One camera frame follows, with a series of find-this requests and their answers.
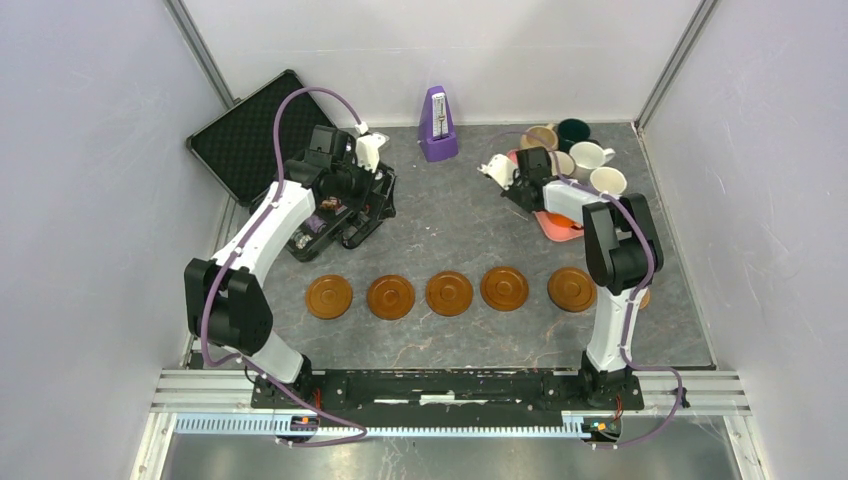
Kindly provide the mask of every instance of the gray floor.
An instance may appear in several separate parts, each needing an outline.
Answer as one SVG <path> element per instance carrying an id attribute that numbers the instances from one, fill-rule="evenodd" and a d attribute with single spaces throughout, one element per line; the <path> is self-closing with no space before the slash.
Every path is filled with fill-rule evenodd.
<path id="1" fill-rule="evenodd" d="M 637 436 L 658 420 L 625 418 Z M 177 435 L 164 479 L 612 479 L 741 478 L 721 418 L 678 418 L 662 435 L 616 452 L 579 440 L 374 438 L 291 450 L 267 437 Z"/>
<path id="2" fill-rule="evenodd" d="M 578 366 L 594 309 L 563 312 L 548 299 L 546 284 L 560 267 L 586 268 L 583 241 L 549 241 L 535 219 L 501 198 L 500 188 L 476 171 L 492 154 L 517 146 L 517 135 L 492 141 L 495 134 L 524 128 L 459 127 L 460 155 L 436 164 L 424 161 L 416 129 L 380 130 L 391 137 L 382 159 L 398 174 L 397 218 L 357 250 L 333 245 L 305 264 L 281 254 L 264 286 L 277 332 L 316 368 Z M 633 131 L 625 124 L 597 125 L 593 137 L 617 151 L 610 165 L 625 173 L 628 190 L 648 197 L 664 246 L 665 268 L 636 323 L 634 359 L 708 365 L 704 332 Z M 479 296 L 483 274 L 498 265 L 519 269 L 530 284 L 527 303 L 516 311 L 497 312 Z M 447 269 L 464 273 L 475 286 L 471 308 L 453 318 L 433 313 L 423 296 L 428 279 Z M 344 276 L 354 290 L 350 310 L 331 321 L 312 317 L 303 300 L 309 283 L 326 274 Z M 387 274 L 405 276 L 416 289 L 416 306 L 395 322 L 372 315 L 365 301 L 371 282 Z"/>

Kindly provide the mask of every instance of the white mug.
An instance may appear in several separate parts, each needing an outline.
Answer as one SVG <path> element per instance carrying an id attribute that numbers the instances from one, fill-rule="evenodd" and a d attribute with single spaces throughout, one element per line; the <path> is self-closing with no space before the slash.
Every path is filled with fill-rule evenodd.
<path id="1" fill-rule="evenodd" d="M 621 195 L 627 189 L 627 178 L 616 168 L 600 167 L 589 175 L 589 184 L 599 192 Z"/>
<path id="2" fill-rule="evenodd" d="M 615 150 L 602 148 L 592 142 L 580 142 L 575 143 L 568 154 L 574 159 L 574 178 L 585 184 L 592 170 L 603 167 L 615 157 Z"/>

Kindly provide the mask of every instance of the cable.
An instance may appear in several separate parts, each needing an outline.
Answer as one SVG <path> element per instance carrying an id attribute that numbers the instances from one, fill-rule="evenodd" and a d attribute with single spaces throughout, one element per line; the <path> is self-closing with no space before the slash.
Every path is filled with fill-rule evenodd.
<path id="1" fill-rule="evenodd" d="M 256 380 L 250 378 L 250 375 L 247 374 L 247 366 L 244 367 L 244 378 L 246 378 L 247 381 L 252 383 L 254 386 L 256 385 Z"/>
<path id="2" fill-rule="evenodd" d="M 615 396 L 615 415 L 612 417 L 612 423 L 617 422 L 621 415 L 624 414 L 624 402 L 621 401 L 621 394 Z"/>
<path id="3" fill-rule="evenodd" d="M 598 435 L 601 435 L 601 436 L 605 437 L 607 440 L 610 440 L 610 441 L 613 441 L 613 442 L 617 442 L 618 439 L 621 437 L 621 435 L 619 435 L 618 437 L 613 437 L 612 435 L 610 435 L 607 432 L 604 432 L 603 430 L 598 430 Z"/>
<path id="4" fill-rule="evenodd" d="M 545 145 L 545 148 L 548 150 L 549 154 L 553 153 L 551 147 L 544 140 L 542 140 L 541 138 L 539 138 L 539 137 L 537 137 L 533 134 L 527 133 L 527 132 L 502 132 L 502 133 L 499 133 L 498 135 L 495 135 L 495 137 L 493 137 L 493 139 L 497 138 L 501 135 L 507 135 L 507 134 L 513 134 L 513 133 L 519 134 L 519 135 L 527 135 L 528 137 L 534 138 L 534 139 L 540 141 L 542 143 L 542 145 Z M 576 188 L 577 190 L 581 190 L 583 192 L 594 195 L 594 196 L 596 196 L 600 199 L 608 200 L 613 206 L 615 206 L 616 209 L 618 209 L 619 212 L 621 212 L 621 215 L 627 221 L 627 224 L 630 225 L 630 229 L 633 231 L 633 235 L 635 235 L 636 238 L 639 240 L 639 243 L 641 244 L 642 250 L 645 252 L 645 257 L 647 258 L 647 261 L 648 261 L 648 269 L 647 269 L 647 272 L 645 273 L 645 277 L 642 279 L 641 282 L 639 282 L 638 285 L 636 285 L 636 287 L 633 289 L 633 291 L 630 292 L 630 298 L 627 299 L 627 307 L 625 308 L 625 311 L 624 311 L 624 328 L 622 329 L 621 341 L 619 343 L 619 353 L 621 354 L 621 358 L 624 360 L 624 363 L 628 367 L 632 368 L 633 370 L 638 370 L 638 371 L 643 371 L 643 372 L 669 372 L 672 375 L 674 375 L 674 377 L 677 379 L 676 399 L 674 401 L 674 405 L 672 405 L 672 407 L 671 407 L 671 410 L 668 412 L 668 416 L 666 416 L 665 419 L 663 419 L 662 423 L 660 423 L 660 425 L 657 428 L 655 428 L 654 430 L 646 433 L 645 435 L 642 435 L 641 437 L 637 437 L 637 438 L 634 438 L 632 440 L 628 440 L 626 442 L 622 442 L 622 443 L 619 443 L 619 444 L 616 444 L 616 445 L 593 445 L 593 448 L 599 448 L 599 449 L 602 449 L 602 450 L 616 450 L 616 449 L 619 449 L 619 448 L 622 448 L 622 447 L 638 445 L 638 444 L 640 444 L 640 443 L 642 443 L 646 440 L 650 440 L 650 439 L 654 438 L 655 436 L 659 435 L 660 432 L 665 430 L 666 427 L 668 427 L 668 425 L 671 423 L 671 420 L 674 418 L 674 415 L 677 413 L 677 409 L 680 408 L 680 404 L 683 401 L 683 377 L 680 376 L 680 372 L 678 372 L 677 370 L 675 370 L 672 367 L 648 367 L 648 366 L 644 366 L 644 365 L 639 365 L 637 363 L 634 363 L 633 360 L 631 360 L 627 356 L 627 339 L 628 339 L 628 333 L 630 332 L 630 326 L 631 326 L 631 323 L 633 321 L 633 311 L 634 311 L 633 308 L 634 308 L 634 305 L 635 305 L 636 297 L 639 295 L 639 292 L 641 290 L 643 290 L 648 285 L 648 283 L 651 281 L 651 279 L 654 277 L 654 272 L 655 272 L 655 268 L 656 268 L 656 265 L 654 264 L 654 254 L 653 254 L 653 251 L 651 250 L 650 244 L 648 244 L 647 238 L 645 238 L 645 234 L 642 232 L 642 229 L 639 228 L 639 225 L 636 223 L 636 219 L 633 218 L 633 215 L 631 215 L 630 212 L 627 211 L 627 209 L 624 207 L 624 205 L 622 205 L 621 202 L 618 201 L 618 199 L 615 196 L 610 195 L 607 192 L 599 192 L 598 190 L 595 190 L 593 187 L 590 187 L 590 186 L 587 186 L 587 185 L 582 185 L 577 180 L 575 180 L 573 178 L 566 177 L 565 175 L 562 174 L 562 171 L 559 168 L 559 162 L 555 161 L 555 162 L 553 162 L 553 164 L 556 168 L 557 177 L 559 178 L 559 180 L 562 183 L 564 183 L 564 184 L 566 184 L 566 185 L 568 185 L 572 188 Z"/>
<path id="5" fill-rule="evenodd" d="M 223 357 L 219 358 L 218 360 L 213 359 L 212 356 L 209 355 L 209 316 L 212 314 L 212 305 L 215 302 L 215 295 L 218 293 L 218 289 L 221 286 L 221 282 L 224 280 L 224 276 L 230 270 L 230 267 L 233 265 L 233 262 L 235 262 L 236 258 L 238 258 L 239 252 L 242 251 L 242 249 L 247 244 L 247 242 L 250 240 L 250 238 L 253 236 L 253 234 L 256 232 L 256 230 L 259 229 L 259 227 L 262 225 L 262 223 L 265 221 L 265 219 L 268 218 L 268 215 L 270 215 L 271 212 L 274 210 L 274 204 L 276 204 L 277 201 L 283 196 L 283 189 L 285 188 L 285 170 L 283 168 L 283 153 L 280 150 L 280 119 L 283 116 L 283 111 L 286 109 L 288 104 L 295 97 L 302 95 L 304 93 L 308 93 L 308 92 L 326 93 L 327 95 L 335 97 L 336 100 L 340 101 L 345 107 L 347 107 L 348 111 L 350 111 L 351 115 L 353 115 L 353 118 L 356 121 L 357 125 L 362 123 L 362 120 L 359 118 L 359 115 L 356 113 L 356 110 L 353 109 L 353 106 L 351 106 L 351 104 L 347 100 L 342 98 L 341 95 L 339 95 L 338 93 L 336 93 L 336 92 L 334 92 L 330 89 L 327 89 L 327 88 L 303 87 L 303 88 L 300 88 L 300 89 L 295 90 L 294 92 L 290 93 L 283 100 L 283 102 L 280 104 L 280 107 L 277 109 L 276 116 L 274 117 L 274 132 L 272 134 L 272 137 L 274 139 L 274 155 L 275 155 L 275 158 L 276 158 L 276 161 L 277 161 L 277 181 L 278 181 L 277 191 L 274 193 L 274 197 L 273 197 L 271 203 L 267 207 L 265 207 L 265 210 L 263 210 L 262 213 L 259 215 L 259 217 L 257 217 L 256 221 L 253 222 L 253 224 L 247 229 L 247 231 L 244 232 L 244 235 L 242 236 L 241 240 L 239 240 L 238 244 L 236 244 L 236 247 L 233 249 L 233 251 L 227 257 L 227 259 L 224 260 L 223 265 L 221 265 L 221 268 L 218 270 L 217 275 L 215 275 L 215 278 L 212 280 L 212 285 L 209 287 L 209 294 L 206 296 L 206 303 L 203 306 L 203 316 L 201 317 L 201 320 L 200 320 L 200 353 L 203 356 L 204 363 L 206 363 L 207 365 L 209 365 L 211 367 L 219 367 L 229 360 L 239 359 L 239 358 L 243 359 L 247 366 L 249 366 L 250 368 L 255 370 L 256 373 L 262 375 L 263 378 L 266 378 L 275 387 L 279 388 L 280 391 L 282 391 L 284 394 L 286 394 L 286 396 L 288 396 L 294 403 L 296 403 L 296 404 L 300 405 L 301 407 L 314 412 L 316 415 L 324 417 L 324 418 L 326 418 L 326 419 L 328 419 L 332 422 L 336 422 L 336 423 L 339 423 L 339 424 L 342 424 L 342 425 L 345 425 L 345 426 L 355 428 L 355 429 L 362 431 L 361 433 L 359 433 L 357 435 L 353 435 L 351 437 L 338 438 L 338 439 L 327 440 L 327 441 L 323 441 L 323 442 L 295 443 L 295 444 L 289 443 L 289 446 L 302 447 L 302 448 L 323 447 L 323 446 L 330 446 L 330 445 L 341 445 L 341 444 L 344 444 L 344 443 L 355 442 L 355 441 L 360 440 L 363 437 L 365 437 L 365 435 L 367 435 L 367 433 L 368 433 L 368 430 L 365 427 L 363 427 L 359 424 L 356 424 L 356 423 L 353 423 L 351 421 L 336 417 L 334 415 L 331 415 L 331 414 L 329 414 L 329 413 L 327 413 L 327 412 L 325 412 L 325 411 L 323 411 L 319 408 L 315 408 L 312 405 L 309 405 L 308 403 L 304 402 L 303 399 L 301 399 L 294 392 L 292 392 L 291 390 L 286 388 L 286 386 L 283 385 L 282 382 L 280 382 L 276 378 L 268 375 L 264 370 L 259 368 L 253 362 L 251 362 L 249 358 L 243 357 L 240 353 L 230 353 L 230 354 L 224 355 Z"/>

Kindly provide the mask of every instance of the black mounting base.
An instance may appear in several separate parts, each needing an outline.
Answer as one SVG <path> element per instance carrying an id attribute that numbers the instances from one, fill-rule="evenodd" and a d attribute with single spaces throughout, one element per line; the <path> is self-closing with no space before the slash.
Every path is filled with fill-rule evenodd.
<path id="1" fill-rule="evenodd" d="M 599 372 L 586 351 L 580 361 L 580 371 L 577 372 L 580 382 L 578 392 L 567 392 L 569 395 L 578 395 L 583 401 L 598 408 L 615 408 L 617 399 L 620 399 L 625 409 L 644 408 L 639 379 L 633 375 L 633 369 L 625 367 L 613 372 Z"/>
<path id="2" fill-rule="evenodd" d="M 561 426 L 563 410 L 614 411 L 616 395 L 626 410 L 645 406 L 635 376 L 601 401 L 574 370 L 325 370 L 311 383 L 322 409 L 370 427 Z M 252 408 L 296 408 L 266 382 L 257 390 Z"/>
<path id="3" fill-rule="evenodd" d="M 317 387 L 315 386 L 314 377 L 312 376 L 312 361 L 309 360 L 309 357 L 301 354 L 303 357 L 303 365 L 300 367 L 300 373 L 295 379 L 294 383 L 286 385 L 289 390 L 295 393 L 301 400 L 305 402 L 312 402 L 314 399 L 314 395 L 317 391 Z M 270 381 L 263 379 L 261 376 L 257 376 L 253 381 L 253 385 L 256 387 L 253 390 L 254 398 L 259 394 L 259 392 L 265 392 L 266 394 L 269 392 L 275 392 L 280 398 L 288 398 L 285 394 L 280 391 L 277 387 L 274 386 Z"/>

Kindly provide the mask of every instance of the purple metronome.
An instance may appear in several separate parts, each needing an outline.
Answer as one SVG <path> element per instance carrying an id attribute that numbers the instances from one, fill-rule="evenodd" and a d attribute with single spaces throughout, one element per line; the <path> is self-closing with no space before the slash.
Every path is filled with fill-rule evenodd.
<path id="1" fill-rule="evenodd" d="M 441 86 L 427 90 L 418 122 L 418 143 L 428 162 L 441 162 L 459 154 L 448 97 Z"/>

